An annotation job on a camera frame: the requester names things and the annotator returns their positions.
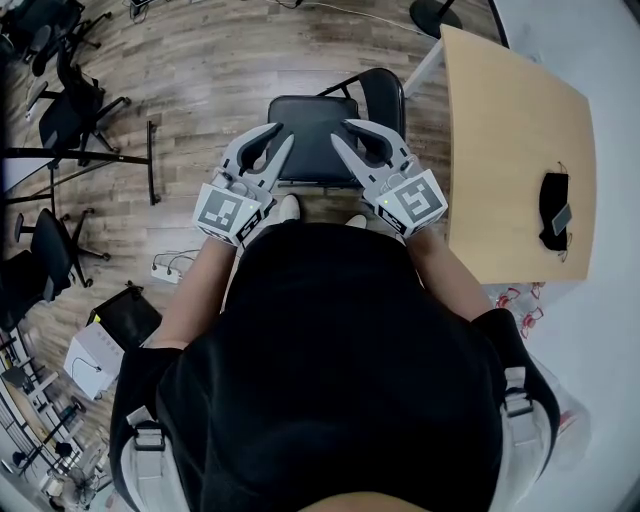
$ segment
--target person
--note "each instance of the person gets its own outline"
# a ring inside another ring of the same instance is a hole
[[[430,229],[405,247],[363,216],[305,224],[292,195],[279,215],[226,302],[236,250],[208,239],[153,341],[125,354],[116,488],[145,405],[193,511],[488,510],[512,315]]]

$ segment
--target black shirt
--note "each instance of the black shirt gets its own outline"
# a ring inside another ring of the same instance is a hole
[[[357,491],[433,512],[487,510],[505,390],[490,338],[510,336],[504,310],[473,323],[451,313],[391,238],[278,226],[245,252],[208,333],[183,352],[125,355],[116,486],[125,416],[145,404],[194,511],[294,511]]]

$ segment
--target wooden floor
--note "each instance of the wooden floor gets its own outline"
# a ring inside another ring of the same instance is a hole
[[[330,1],[413,26],[410,0]],[[316,94],[376,66],[389,68],[404,81],[434,44],[429,37],[370,18],[324,7],[290,11],[265,0],[157,0],[140,25],[131,22],[121,0],[86,3],[88,17],[111,10],[113,18],[92,34],[102,47],[81,47],[78,62],[107,90],[106,101],[119,95],[133,100],[105,123],[110,140],[124,154],[143,156],[147,120],[158,126],[155,173],[162,202],[149,206],[146,169],[141,166],[112,165],[57,189],[59,216],[69,213],[73,220],[84,208],[96,209],[85,224],[81,245],[112,255],[109,262],[84,262],[85,276],[95,282],[92,288],[73,286],[55,302],[35,306],[21,324],[37,365],[60,373],[49,388],[50,398],[65,406],[75,394],[87,405],[80,443],[96,434],[108,435],[114,390],[96,402],[86,399],[62,368],[69,342],[90,310],[121,291],[129,279],[145,287],[156,308],[165,309],[175,288],[151,278],[151,260],[157,253],[200,247],[203,237],[191,227],[195,199],[229,141],[265,123],[269,102],[279,95]],[[459,0],[455,8],[467,30],[499,41],[487,0]],[[43,79],[53,90],[61,88],[53,62]],[[37,108],[30,122],[24,111],[33,80],[25,66],[15,67],[8,100],[13,146],[40,147],[37,122],[46,105]],[[444,72],[407,102],[407,134],[409,146],[447,194],[450,134]],[[67,163],[59,175],[74,170],[75,164]],[[47,172],[41,171],[18,185],[15,194],[33,193],[47,180]],[[313,188],[295,192],[309,220],[345,222],[364,213],[371,229],[386,231],[360,203],[359,193]],[[285,191],[278,194],[282,197]],[[13,232],[18,212],[31,224],[47,206],[41,202],[9,208],[6,233]],[[28,235],[18,245],[8,240],[6,257],[28,248],[29,242]]]

